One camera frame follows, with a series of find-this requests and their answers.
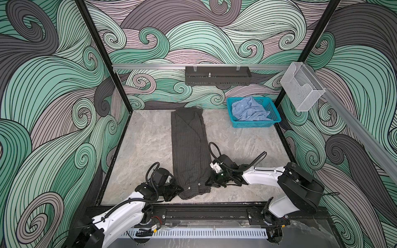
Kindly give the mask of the dark grey pinstripe shirt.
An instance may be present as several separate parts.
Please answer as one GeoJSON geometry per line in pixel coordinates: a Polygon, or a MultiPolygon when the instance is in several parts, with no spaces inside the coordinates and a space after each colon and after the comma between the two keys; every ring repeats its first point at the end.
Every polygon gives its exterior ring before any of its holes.
{"type": "Polygon", "coordinates": [[[173,175],[183,192],[183,200],[209,193],[211,176],[203,110],[179,108],[171,113],[173,175]]]}

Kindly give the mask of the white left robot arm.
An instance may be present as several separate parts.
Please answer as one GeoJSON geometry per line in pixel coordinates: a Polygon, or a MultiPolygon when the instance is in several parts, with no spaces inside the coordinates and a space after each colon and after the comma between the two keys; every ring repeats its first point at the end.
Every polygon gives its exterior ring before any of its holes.
{"type": "Polygon", "coordinates": [[[143,225],[143,232],[154,233],[162,220],[153,215],[153,204],[159,198],[170,201],[183,192],[174,179],[160,185],[153,180],[143,182],[124,201],[93,218],[82,218],[69,231],[64,248],[107,248],[121,235],[137,225],[143,225]]]}

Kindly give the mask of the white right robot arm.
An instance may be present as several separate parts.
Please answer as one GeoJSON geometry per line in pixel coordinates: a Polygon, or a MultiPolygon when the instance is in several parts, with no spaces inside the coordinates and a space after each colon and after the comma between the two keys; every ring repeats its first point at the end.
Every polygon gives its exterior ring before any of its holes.
{"type": "Polygon", "coordinates": [[[287,216],[297,211],[313,215],[317,213],[324,194],[323,184],[292,162],[284,167],[255,167],[251,164],[238,167],[234,163],[228,165],[213,161],[210,168],[212,174],[206,182],[208,186],[226,188],[232,181],[238,187],[265,185],[282,190],[283,193],[278,197],[269,198],[258,214],[250,214],[259,220],[259,225],[287,225],[287,216]]]}

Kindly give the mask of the teal plastic basket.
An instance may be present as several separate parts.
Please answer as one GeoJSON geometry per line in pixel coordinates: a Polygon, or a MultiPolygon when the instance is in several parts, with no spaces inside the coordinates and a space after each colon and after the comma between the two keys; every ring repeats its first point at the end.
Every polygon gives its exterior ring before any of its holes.
{"type": "Polygon", "coordinates": [[[270,98],[267,97],[253,97],[265,110],[270,111],[269,118],[271,121],[256,121],[256,122],[240,122],[232,115],[231,105],[234,102],[240,101],[244,98],[233,97],[227,98],[226,105],[227,111],[234,128],[268,128],[281,121],[280,114],[270,98]]]}

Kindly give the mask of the light blue shirt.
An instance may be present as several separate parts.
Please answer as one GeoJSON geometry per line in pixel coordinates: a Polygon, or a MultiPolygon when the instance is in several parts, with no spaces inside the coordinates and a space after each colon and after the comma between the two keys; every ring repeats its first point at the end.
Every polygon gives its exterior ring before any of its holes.
{"type": "Polygon", "coordinates": [[[270,111],[259,104],[253,97],[247,97],[231,105],[232,115],[240,122],[271,121],[270,111]]]}

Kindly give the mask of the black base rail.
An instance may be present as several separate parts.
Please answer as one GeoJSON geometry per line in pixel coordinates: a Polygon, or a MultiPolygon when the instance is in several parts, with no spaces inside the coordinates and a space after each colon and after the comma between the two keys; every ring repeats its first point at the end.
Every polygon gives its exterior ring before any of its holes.
{"type": "Polygon", "coordinates": [[[236,222],[254,227],[273,230],[302,223],[309,227],[331,227],[330,215],[326,208],[320,207],[314,215],[297,211],[276,219],[265,213],[266,203],[198,203],[198,204],[155,204],[149,224],[174,227],[182,223],[236,222]]]}

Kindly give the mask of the black vertical frame post right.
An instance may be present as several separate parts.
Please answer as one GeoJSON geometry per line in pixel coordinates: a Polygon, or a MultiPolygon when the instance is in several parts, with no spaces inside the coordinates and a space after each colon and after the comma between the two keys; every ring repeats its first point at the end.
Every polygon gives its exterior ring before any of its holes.
{"type": "MultiPolygon", "coordinates": [[[[300,57],[298,58],[297,62],[303,62],[306,65],[308,65],[306,63],[306,61],[309,58],[310,53],[312,52],[312,50],[314,49],[315,45],[317,44],[317,42],[321,38],[321,35],[323,34],[326,26],[330,22],[330,19],[333,16],[333,14],[336,11],[336,9],[337,9],[339,4],[340,4],[340,1],[330,1],[328,3],[323,15],[318,20],[317,25],[316,25],[316,27],[314,29],[314,32],[311,35],[311,37],[310,37],[308,43],[306,44],[304,50],[301,52],[300,57]]],[[[286,98],[289,99],[289,97],[286,95],[286,92],[284,91],[284,89],[282,89],[280,94],[278,95],[278,97],[276,99],[276,102],[275,102],[275,106],[277,107],[279,112],[282,112],[282,113],[285,112],[285,110],[282,107],[282,102],[286,98]]]]}

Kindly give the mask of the black vertical frame post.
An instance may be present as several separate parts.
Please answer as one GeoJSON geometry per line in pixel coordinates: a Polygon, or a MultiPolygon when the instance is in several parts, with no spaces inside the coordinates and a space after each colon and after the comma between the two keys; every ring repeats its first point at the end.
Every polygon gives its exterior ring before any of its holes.
{"type": "Polygon", "coordinates": [[[100,38],[99,32],[95,27],[94,21],[90,15],[90,12],[88,10],[88,7],[83,0],[75,0],[75,3],[77,5],[77,8],[85,22],[85,25],[88,29],[88,31],[91,34],[91,37],[96,45],[96,47],[99,50],[99,54],[104,61],[105,67],[110,74],[110,77],[112,78],[113,83],[115,84],[115,87],[117,88],[119,94],[121,95],[122,101],[125,104],[128,113],[131,115],[133,113],[133,109],[131,107],[131,104],[127,98],[127,95],[124,91],[123,85],[120,81],[120,78],[116,72],[114,72],[113,67],[112,67],[112,62],[111,59],[105,49],[105,46],[100,38]]]}
{"type": "MultiPolygon", "coordinates": [[[[336,9],[337,9],[339,4],[340,4],[340,1],[330,1],[328,3],[323,15],[318,20],[317,25],[316,25],[316,27],[314,29],[314,32],[311,35],[311,37],[310,37],[308,43],[306,44],[304,50],[301,52],[300,57],[298,58],[297,62],[303,62],[306,65],[308,65],[306,63],[306,61],[309,58],[310,53],[312,52],[312,50],[314,49],[315,45],[317,44],[317,42],[321,38],[321,35],[323,34],[326,26],[330,22],[330,19],[333,16],[333,14],[336,11],[336,9]]],[[[275,106],[277,107],[279,112],[282,112],[282,113],[285,112],[285,110],[282,107],[282,102],[286,98],[289,99],[289,97],[286,95],[286,92],[284,91],[284,89],[282,89],[280,94],[278,95],[278,97],[276,99],[276,102],[275,102],[275,106]]]]}

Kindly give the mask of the black perforated wall tray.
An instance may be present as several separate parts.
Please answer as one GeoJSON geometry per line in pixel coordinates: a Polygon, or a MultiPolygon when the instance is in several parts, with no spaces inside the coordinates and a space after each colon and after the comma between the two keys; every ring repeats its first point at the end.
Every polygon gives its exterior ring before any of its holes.
{"type": "Polygon", "coordinates": [[[252,80],[249,67],[186,67],[185,83],[189,86],[247,86],[252,80]]]}

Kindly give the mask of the clear plastic wall bin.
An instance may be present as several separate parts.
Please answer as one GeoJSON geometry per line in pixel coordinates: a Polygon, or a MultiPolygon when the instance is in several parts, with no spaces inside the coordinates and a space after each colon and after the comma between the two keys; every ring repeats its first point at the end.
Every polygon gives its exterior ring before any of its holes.
{"type": "Polygon", "coordinates": [[[303,62],[291,63],[280,83],[298,112],[308,112],[325,93],[313,68],[303,62]]]}

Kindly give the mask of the black vertical frame post left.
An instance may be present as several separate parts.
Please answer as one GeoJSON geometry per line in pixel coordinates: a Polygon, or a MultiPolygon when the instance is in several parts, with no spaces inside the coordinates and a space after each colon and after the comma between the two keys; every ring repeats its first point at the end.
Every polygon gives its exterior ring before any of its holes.
{"type": "Polygon", "coordinates": [[[113,67],[112,67],[112,62],[111,59],[105,49],[105,46],[100,38],[99,32],[95,27],[94,21],[90,15],[90,12],[88,10],[88,7],[83,0],[75,0],[75,3],[77,5],[77,8],[85,22],[85,25],[88,29],[88,31],[91,34],[91,37],[96,45],[96,47],[99,50],[99,54],[104,61],[105,67],[110,74],[110,77],[112,78],[113,83],[115,84],[115,87],[117,88],[119,94],[121,95],[122,101],[125,104],[128,113],[131,115],[133,113],[133,109],[131,107],[131,104],[127,98],[127,95],[124,91],[123,85],[120,81],[120,78],[116,72],[114,72],[113,67]]]}

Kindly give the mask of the aluminium side wall rail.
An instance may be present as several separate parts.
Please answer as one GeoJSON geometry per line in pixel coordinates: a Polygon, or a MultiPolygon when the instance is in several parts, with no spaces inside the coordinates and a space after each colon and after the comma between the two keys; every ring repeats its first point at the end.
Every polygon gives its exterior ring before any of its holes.
{"type": "Polygon", "coordinates": [[[348,126],[350,133],[364,146],[370,158],[391,178],[397,182],[397,154],[378,140],[367,127],[361,123],[359,102],[349,86],[340,75],[330,69],[314,70],[308,67],[312,76],[317,79],[325,90],[323,97],[331,104],[336,113],[348,126]]]}

